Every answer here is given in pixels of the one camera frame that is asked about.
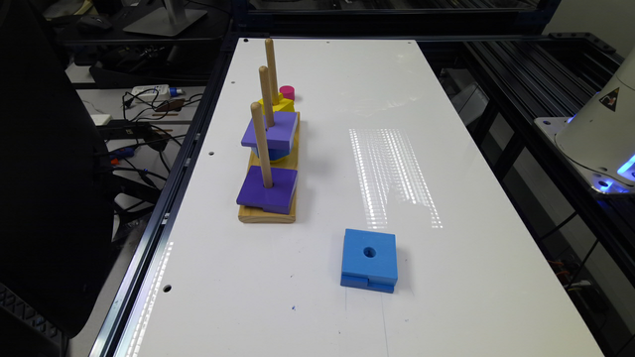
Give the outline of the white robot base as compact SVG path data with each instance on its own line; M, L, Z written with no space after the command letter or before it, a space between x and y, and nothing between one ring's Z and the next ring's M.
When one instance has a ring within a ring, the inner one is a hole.
M599 194L634 192L634 55L572 117L534 124Z

